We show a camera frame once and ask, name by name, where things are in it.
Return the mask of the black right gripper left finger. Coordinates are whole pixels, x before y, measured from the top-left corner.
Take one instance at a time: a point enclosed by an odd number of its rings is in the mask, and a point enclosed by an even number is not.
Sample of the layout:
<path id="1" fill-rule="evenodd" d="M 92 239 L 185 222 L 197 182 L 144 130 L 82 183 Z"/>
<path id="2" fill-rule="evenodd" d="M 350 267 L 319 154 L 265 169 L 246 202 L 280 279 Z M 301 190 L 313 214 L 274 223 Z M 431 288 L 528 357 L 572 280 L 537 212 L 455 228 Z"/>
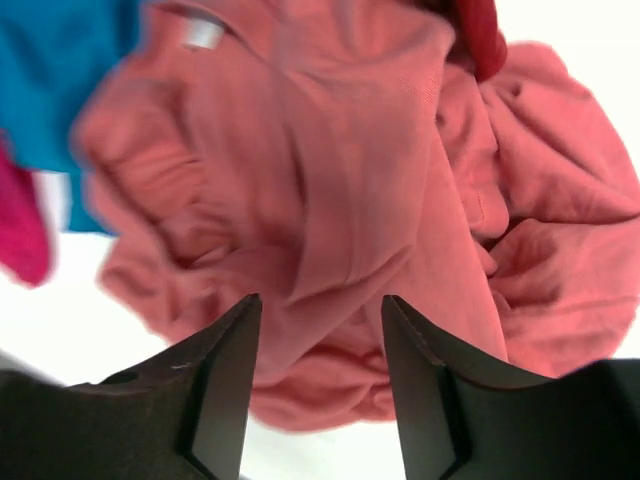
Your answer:
<path id="1" fill-rule="evenodd" d="M 1 360 L 5 479 L 236 479 L 260 331 L 257 295 L 98 384 Z"/>

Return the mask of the salmon pink t-shirt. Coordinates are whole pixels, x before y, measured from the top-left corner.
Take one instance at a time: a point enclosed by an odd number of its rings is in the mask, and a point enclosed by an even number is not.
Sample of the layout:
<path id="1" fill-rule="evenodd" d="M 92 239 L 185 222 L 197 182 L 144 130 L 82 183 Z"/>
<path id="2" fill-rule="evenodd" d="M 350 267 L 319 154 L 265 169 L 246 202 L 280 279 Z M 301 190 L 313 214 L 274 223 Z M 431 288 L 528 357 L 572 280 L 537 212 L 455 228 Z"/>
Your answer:
<path id="1" fill-rule="evenodd" d="M 479 82 L 419 1 L 156 1 L 77 119 L 101 280 L 178 342 L 263 301 L 253 414 L 394 416 L 385 295 L 556 377 L 612 355 L 639 302 L 639 182 L 549 47 Z"/>

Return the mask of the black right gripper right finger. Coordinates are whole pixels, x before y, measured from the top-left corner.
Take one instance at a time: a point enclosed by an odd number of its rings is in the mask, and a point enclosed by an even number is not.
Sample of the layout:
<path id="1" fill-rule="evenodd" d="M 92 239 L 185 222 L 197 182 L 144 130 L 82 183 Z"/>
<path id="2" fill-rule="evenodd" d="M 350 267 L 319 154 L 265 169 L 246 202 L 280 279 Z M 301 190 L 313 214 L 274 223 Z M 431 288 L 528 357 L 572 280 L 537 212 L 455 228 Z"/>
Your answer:
<path id="1" fill-rule="evenodd" d="M 409 480 L 639 476 L 639 364 L 600 360 L 558 379 L 505 363 L 400 297 L 382 302 Z"/>

